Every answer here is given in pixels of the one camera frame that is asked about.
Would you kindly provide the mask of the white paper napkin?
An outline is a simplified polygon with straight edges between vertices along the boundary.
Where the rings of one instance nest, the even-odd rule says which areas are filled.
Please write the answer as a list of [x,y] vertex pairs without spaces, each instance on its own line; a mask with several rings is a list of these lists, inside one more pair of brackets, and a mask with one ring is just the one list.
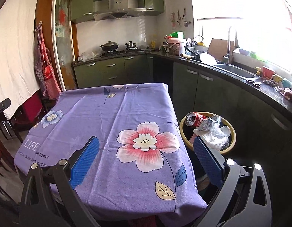
[[221,116],[213,115],[207,117],[193,130],[207,146],[219,152],[229,147],[230,137],[230,128],[222,125],[221,121]]

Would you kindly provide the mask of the red soda can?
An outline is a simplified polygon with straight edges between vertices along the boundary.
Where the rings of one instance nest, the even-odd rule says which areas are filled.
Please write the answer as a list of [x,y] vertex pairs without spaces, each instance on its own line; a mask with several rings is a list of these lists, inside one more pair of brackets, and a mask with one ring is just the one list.
[[200,126],[201,122],[206,119],[206,116],[198,112],[190,112],[186,115],[185,124],[188,127],[196,128]]

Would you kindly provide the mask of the yellow rimmed trash bin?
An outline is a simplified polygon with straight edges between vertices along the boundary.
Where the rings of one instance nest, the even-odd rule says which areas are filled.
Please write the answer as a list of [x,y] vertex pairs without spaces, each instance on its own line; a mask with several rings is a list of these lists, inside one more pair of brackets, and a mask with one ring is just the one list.
[[190,112],[180,121],[184,144],[193,150],[195,138],[201,138],[210,148],[222,155],[232,150],[237,141],[234,127],[223,117],[209,112]]

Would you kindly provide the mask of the steel kitchen sink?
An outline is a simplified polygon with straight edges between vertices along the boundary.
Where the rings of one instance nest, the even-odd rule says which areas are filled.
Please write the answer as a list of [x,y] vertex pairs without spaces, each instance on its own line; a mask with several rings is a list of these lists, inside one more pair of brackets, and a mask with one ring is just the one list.
[[241,69],[237,66],[233,65],[225,65],[225,64],[214,64],[214,67],[222,69],[224,71],[230,72],[234,75],[237,75],[239,77],[245,78],[245,79],[252,79],[255,78],[256,75],[254,73],[251,73],[247,70]]

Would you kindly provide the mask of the steel kitchen faucet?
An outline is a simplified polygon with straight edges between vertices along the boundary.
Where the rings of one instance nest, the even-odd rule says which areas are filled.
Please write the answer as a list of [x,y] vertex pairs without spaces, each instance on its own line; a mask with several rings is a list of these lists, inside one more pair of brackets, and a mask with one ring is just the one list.
[[[234,43],[232,46],[232,39],[231,39],[231,34],[232,31],[234,32]],[[228,30],[228,38],[227,38],[227,51],[226,54],[223,56],[223,63],[226,65],[229,65],[232,62],[233,59],[233,51],[235,49],[239,49],[239,43],[238,43],[238,35],[237,35],[237,30],[234,26],[230,26]]]

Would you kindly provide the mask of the red wooden chair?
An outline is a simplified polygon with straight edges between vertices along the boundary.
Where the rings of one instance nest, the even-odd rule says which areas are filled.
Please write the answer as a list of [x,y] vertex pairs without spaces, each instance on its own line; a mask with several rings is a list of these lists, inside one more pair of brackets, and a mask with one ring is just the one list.
[[3,121],[10,125],[18,140],[23,143],[23,138],[19,133],[33,128],[44,115],[41,91],[38,90],[16,110],[9,120],[3,115]]

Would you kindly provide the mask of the red checkered apron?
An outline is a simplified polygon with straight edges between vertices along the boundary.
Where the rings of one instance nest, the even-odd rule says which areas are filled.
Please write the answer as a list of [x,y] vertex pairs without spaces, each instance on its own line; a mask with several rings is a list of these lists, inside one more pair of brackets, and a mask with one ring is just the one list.
[[49,100],[56,100],[61,90],[54,74],[49,49],[45,46],[42,22],[35,29],[34,71],[42,95]]

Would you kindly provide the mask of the white plastic bag on counter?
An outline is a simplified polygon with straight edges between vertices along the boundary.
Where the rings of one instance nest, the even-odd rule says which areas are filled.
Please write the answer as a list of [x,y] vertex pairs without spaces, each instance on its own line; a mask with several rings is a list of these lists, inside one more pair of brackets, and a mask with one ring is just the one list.
[[99,52],[86,51],[86,52],[83,52],[81,55],[78,56],[78,61],[79,62],[90,61],[92,59],[97,58],[99,55],[100,55]]

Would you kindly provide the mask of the white hanging cloth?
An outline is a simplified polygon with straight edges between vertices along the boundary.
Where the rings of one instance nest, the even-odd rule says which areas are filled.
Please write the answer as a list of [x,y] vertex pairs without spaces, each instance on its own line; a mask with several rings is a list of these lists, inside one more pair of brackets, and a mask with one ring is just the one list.
[[7,0],[0,10],[0,101],[11,101],[4,110],[6,119],[39,90],[34,72],[36,4]]

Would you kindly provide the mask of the gas stove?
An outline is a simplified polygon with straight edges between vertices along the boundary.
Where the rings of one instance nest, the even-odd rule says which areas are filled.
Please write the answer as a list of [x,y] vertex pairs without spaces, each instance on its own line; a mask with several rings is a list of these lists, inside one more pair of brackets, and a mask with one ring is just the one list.
[[130,49],[125,49],[125,50],[113,50],[113,51],[108,51],[104,52],[101,54],[101,58],[108,57],[108,56],[114,56],[114,55],[120,55],[120,54],[125,54],[125,53],[133,53],[133,52],[140,52],[141,50],[139,48],[130,48]]

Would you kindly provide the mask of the glass sliding door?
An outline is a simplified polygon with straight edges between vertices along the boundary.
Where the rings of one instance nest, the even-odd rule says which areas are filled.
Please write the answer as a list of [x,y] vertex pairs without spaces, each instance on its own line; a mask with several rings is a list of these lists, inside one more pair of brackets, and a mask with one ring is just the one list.
[[75,88],[72,62],[70,0],[52,1],[52,39],[54,59],[62,91]]

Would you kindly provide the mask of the wooden cutting board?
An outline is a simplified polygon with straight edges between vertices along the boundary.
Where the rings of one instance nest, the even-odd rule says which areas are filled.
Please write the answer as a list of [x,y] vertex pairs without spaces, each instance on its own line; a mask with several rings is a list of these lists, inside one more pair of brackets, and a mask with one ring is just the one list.
[[212,55],[217,61],[223,61],[224,56],[228,54],[227,40],[213,38],[209,44],[207,52]]

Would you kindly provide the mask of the black wok with lid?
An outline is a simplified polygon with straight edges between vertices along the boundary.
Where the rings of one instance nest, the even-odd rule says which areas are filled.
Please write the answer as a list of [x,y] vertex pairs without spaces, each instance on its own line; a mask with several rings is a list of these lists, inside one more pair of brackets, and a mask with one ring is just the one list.
[[119,46],[118,43],[108,41],[107,43],[100,45],[99,47],[105,52],[110,52],[116,51],[118,49],[118,46]]

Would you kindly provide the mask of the small steel pot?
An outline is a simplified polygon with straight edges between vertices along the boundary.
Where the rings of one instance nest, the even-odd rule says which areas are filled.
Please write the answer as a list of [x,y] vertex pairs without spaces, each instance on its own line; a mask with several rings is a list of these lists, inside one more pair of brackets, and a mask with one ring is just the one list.
[[137,48],[137,43],[129,41],[128,43],[125,43],[126,50],[135,50]]

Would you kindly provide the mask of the steel range hood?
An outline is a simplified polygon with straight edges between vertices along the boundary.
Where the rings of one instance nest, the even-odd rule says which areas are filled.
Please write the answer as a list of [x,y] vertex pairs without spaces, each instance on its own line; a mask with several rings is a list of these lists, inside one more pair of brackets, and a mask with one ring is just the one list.
[[144,0],[94,0],[93,17],[95,21],[139,17],[146,11]]

